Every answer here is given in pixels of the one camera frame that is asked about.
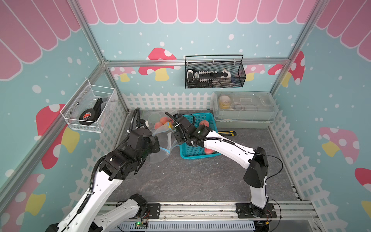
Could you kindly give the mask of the clear green zip-top bag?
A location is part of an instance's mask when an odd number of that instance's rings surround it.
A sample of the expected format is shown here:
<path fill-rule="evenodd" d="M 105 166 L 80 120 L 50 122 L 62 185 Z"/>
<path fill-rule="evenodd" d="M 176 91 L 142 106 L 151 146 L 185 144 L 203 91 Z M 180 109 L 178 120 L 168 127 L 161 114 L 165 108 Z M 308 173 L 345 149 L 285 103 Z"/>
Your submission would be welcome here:
<path fill-rule="evenodd" d="M 173 120 L 166 114 L 167 112 L 172 116 L 179 113 L 176 109 L 146 110 L 142 113 L 141 118 L 146 121 L 146 125 L 153 135 L 176 132 L 173 126 Z"/>

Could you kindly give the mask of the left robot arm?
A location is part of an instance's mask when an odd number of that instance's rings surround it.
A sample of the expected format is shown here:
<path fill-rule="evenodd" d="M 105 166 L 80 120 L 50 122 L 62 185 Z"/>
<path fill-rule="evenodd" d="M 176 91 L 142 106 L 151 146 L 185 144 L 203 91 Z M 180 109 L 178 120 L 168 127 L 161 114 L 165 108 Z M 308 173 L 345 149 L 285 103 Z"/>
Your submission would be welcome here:
<path fill-rule="evenodd" d="M 115 150 L 97 160 L 87 192 L 65 219 L 48 226 L 48 232 L 108 232 L 126 219 L 148 216 L 148 202 L 140 194 L 134 194 L 115 209 L 98 215 L 127 176 L 137 174 L 147 157 L 160 151 L 157 136 L 148 129 L 140 113 L 140 108 L 134 110 L 127 137 Z"/>

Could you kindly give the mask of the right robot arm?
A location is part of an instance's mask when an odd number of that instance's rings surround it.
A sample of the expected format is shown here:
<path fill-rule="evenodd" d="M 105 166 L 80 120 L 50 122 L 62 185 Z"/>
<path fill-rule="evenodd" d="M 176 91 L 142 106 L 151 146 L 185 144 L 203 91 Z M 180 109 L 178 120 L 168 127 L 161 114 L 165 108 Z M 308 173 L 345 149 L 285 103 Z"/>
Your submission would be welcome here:
<path fill-rule="evenodd" d="M 249 148 L 220 135 L 205 125 L 196 127 L 183 115 L 166 113 L 176 129 L 175 138 L 179 144 L 202 147 L 213 150 L 242 166 L 246 172 L 244 182 L 250 186 L 251 201 L 247 212 L 256 217 L 264 218 L 268 212 L 269 197 L 267 194 L 268 157 L 261 148 Z"/>

